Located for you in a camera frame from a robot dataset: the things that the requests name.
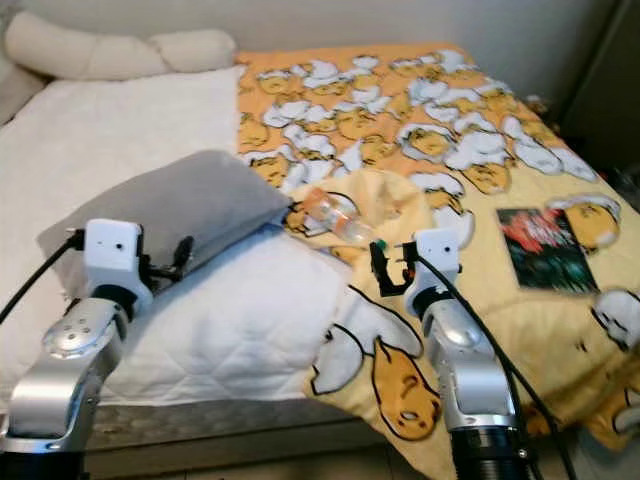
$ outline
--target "yellow bedsheet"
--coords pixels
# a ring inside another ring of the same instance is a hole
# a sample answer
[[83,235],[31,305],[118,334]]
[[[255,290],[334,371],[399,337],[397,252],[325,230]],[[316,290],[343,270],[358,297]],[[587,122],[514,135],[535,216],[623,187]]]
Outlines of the yellow bedsheet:
[[[421,228],[455,228],[457,285],[505,351],[562,425],[584,421],[619,446],[640,403],[637,357],[625,351],[640,334],[640,217],[456,46],[245,52],[238,62],[247,165],[297,202],[320,184],[389,244]],[[496,209],[546,206],[565,209],[601,296],[518,286]],[[309,395],[362,416],[430,477],[453,478],[433,371],[419,334],[416,344],[406,330],[419,332],[417,320],[399,299],[380,298],[366,250],[315,224],[300,203],[285,226],[354,267]],[[342,379],[323,375],[335,359]],[[530,429],[544,431],[530,414]]]

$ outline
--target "white quilted mattress pad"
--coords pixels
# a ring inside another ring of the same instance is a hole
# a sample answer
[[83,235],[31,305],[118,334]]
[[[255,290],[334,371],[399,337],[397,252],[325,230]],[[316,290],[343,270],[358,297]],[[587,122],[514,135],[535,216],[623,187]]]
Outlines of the white quilted mattress pad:
[[[0,305],[42,263],[35,238],[99,193],[203,149],[235,152],[235,68],[57,81],[0,129]],[[104,404],[302,396],[348,271],[279,228],[235,244],[130,328]],[[52,271],[0,326],[0,413],[65,301]]]

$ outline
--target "plastic bottle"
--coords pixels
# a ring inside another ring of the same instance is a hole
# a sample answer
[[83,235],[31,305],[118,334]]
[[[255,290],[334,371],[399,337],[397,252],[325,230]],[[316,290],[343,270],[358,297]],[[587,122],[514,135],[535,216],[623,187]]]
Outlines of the plastic bottle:
[[303,208],[311,218],[345,242],[366,246],[375,240],[373,229],[360,219],[353,207],[342,205],[321,188],[316,187],[309,192]]

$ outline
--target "book cover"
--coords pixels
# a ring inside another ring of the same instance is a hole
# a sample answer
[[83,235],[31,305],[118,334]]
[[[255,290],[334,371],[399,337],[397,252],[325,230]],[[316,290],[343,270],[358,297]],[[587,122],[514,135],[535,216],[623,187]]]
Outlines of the book cover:
[[598,291],[563,210],[505,209],[498,219],[521,287]]

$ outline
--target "floor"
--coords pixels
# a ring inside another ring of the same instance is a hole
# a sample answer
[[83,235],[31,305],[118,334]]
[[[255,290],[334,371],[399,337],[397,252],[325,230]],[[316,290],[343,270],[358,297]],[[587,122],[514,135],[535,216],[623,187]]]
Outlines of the floor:
[[[611,455],[588,434],[567,438],[579,480],[621,480],[638,478],[640,440],[619,455]],[[564,480],[566,475],[553,447],[547,441],[537,446],[545,480]],[[182,472],[146,480],[419,480],[413,470],[391,447],[376,446],[351,452],[242,465],[221,470]]]

